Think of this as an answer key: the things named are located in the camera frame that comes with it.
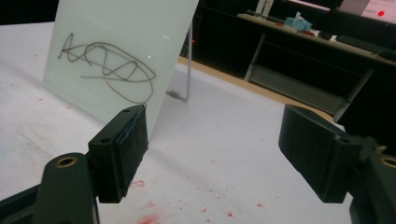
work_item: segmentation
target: black marker drawing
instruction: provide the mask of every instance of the black marker drawing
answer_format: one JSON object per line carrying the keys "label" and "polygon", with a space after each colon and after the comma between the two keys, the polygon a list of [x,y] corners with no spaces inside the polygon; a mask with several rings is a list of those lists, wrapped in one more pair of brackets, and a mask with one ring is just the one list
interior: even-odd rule
{"label": "black marker drawing", "polygon": [[[83,61],[90,66],[102,68],[100,76],[82,77],[101,78],[116,94],[134,104],[144,104],[151,98],[154,93],[152,79],[156,77],[156,74],[136,57],[105,42],[72,47],[72,41],[73,34],[70,34],[64,42],[58,59],[61,59],[62,54],[65,53],[71,63]],[[146,84],[149,91],[148,93],[139,92],[138,96],[128,95],[127,90],[133,87],[132,84]]]}

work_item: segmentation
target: white table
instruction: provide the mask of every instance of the white table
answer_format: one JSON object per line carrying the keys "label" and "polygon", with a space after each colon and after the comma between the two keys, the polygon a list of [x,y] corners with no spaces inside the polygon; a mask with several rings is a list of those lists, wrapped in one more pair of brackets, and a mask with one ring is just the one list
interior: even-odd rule
{"label": "white table", "polygon": [[[52,27],[0,26],[0,200],[39,184],[54,157],[86,153],[105,125],[42,87]],[[322,203],[278,148],[283,104],[191,75],[187,103],[165,97],[127,197],[99,203],[102,223],[350,223],[350,195]]]}

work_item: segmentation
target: metal stand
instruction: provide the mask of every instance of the metal stand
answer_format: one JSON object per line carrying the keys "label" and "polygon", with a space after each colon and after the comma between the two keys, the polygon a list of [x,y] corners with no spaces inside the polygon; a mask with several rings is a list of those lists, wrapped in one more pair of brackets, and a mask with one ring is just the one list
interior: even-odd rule
{"label": "metal stand", "polygon": [[149,148],[146,106],[121,110],[88,147],[52,159],[39,185],[0,201],[0,223],[100,224],[96,198],[119,203]]}
{"label": "metal stand", "polygon": [[278,145],[323,203],[353,197],[353,224],[396,223],[396,145],[350,135],[297,105],[285,105]]}
{"label": "metal stand", "polygon": [[191,55],[192,55],[192,22],[189,29],[189,54],[188,54],[188,64],[187,64],[187,90],[186,96],[182,96],[177,91],[167,90],[166,93],[173,98],[187,102],[190,98],[190,83],[191,83]]}
{"label": "metal stand", "polygon": [[253,73],[254,66],[256,65],[257,58],[259,57],[260,51],[262,51],[262,45],[264,44],[265,41],[265,35],[262,35],[260,37],[260,42],[259,45],[256,48],[256,51],[254,52],[253,59],[250,62],[250,65],[248,66],[247,73],[245,74],[244,80],[249,82],[251,78],[251,74]]}

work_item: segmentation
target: desk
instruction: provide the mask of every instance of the desk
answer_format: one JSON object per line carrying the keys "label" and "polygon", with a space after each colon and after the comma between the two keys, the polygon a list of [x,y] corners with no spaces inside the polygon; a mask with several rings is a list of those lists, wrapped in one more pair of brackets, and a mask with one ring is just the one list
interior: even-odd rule
{"label": "desk", "polygon": [[[52,27],[0,26],[0,200],[105,125],[42,87]],[[280,152],[284,104],[197,68],[187,103],[165,97],[127,197],[98,204],[102,223],[350,223],[350,195],[322,203]]]}
{"label": "desk", "polygon": [[[359,61],[357,65],[361,67],[361,73],[359,74],[360,77],[357,80],[355,86],[351,87],[350,92],[347,94],[347,96],[344,97],[329,94],[318,89],[304,89],[304,87],[306,87],[304,83],[299,83],[294,80],[289,80],[286,78],[277,79],[281,77],[281,74],[271,77],[270,80],[268,80],[268,78],[263,80],[263,82],[267,81],[270,88],[274,88],[276,91],[283,92],[289,97],[296,98],[309,105],[315,106],[332,114],[335,120],[339,120],[341,118],[347,108],[353,103],[353,100],[355,99],[361,88],[369,80],[370,76],[375,72],[377,68],[381,66],[395,66],[396,64],[395,62],[383,59],[369,51],[354,48],[352,46],[337,41],[328,41],[320,37],[300,34],[295,32],[288,26],[280,26],[275,24],[274,22],[267,21],[260,17],[254,17],[247,14],[238,14],[238,17],[246,21],[259,24],[261,27],[261,32],[264,33],[257,47],[256,53],[253,56],[251,65],[247,70],[247,74],[245,76],[246,81],[251,80],[257,57],[260,53],[264,53],[262,52],[262,44],[265,42],[265,35],[286,35],[290,39],[298,39],[299,41],[303,41],[306,45],[314,45],[315,47],[323,50],[323,55],[331,52],[337,56],[343,55],[345,57]],[[325,59],[323,58],[309,58],[306,52],[293,53],[301,55],[307,60],[318,61],[319,63],[323,63],[324,65],[332,65],[331,63],[334,63],[337,60],[331,59],[329,63],[327,61],[324,61]]]}

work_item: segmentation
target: screw hole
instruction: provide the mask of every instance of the screw hole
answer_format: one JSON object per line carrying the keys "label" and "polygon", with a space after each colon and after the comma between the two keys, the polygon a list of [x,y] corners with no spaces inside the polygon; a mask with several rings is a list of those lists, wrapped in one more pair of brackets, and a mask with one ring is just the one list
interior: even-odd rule
{"label": "screw hole", "polygon": [[381,162],[388,167],[396,169],[396,160],[391,157],[381,157]]}
{"label": "screw hole", "polygon": [[77,162],[77,158],[76,157],[65,157],[65,158],[61,158],[60,160],[58,160],[56,162],[56,167],[57,168],[65,168],[71,165],[74,165]]}

